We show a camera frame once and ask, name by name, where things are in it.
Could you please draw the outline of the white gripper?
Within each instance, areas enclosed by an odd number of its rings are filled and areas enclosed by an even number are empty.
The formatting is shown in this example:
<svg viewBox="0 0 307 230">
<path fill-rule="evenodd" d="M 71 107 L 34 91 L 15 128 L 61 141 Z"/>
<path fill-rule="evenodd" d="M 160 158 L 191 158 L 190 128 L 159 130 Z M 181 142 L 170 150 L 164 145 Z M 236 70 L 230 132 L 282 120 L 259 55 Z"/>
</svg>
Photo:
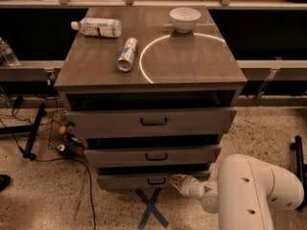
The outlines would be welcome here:
<svg viewBox="0 0 307 230">
<path fill-rule="evenodd" d="M 205 212 L 218 213 L 218 190 L 215 181 L 199 181 L 191 175 L 173 174 L 170 182 L 182 195 L 198 200 Z"/>
</svg>

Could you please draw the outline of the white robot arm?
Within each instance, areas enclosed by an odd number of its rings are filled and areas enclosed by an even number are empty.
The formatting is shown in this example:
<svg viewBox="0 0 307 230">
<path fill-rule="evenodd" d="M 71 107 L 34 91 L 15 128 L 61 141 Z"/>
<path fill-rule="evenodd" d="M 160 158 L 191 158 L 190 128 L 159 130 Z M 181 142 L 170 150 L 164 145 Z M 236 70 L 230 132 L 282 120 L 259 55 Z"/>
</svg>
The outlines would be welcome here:
<svg viewBox="0 0 307 230">
<path fill-rule="evenodd" d="M 187 174 L 174 174 L 170 182 L 204 211 L 217 214 L 220 230 L 274 230 L 270 208 L 296 209 L 304 199 L 295 174 L 243 154 L 225 158 L 215 182 Z"/>
</svg>

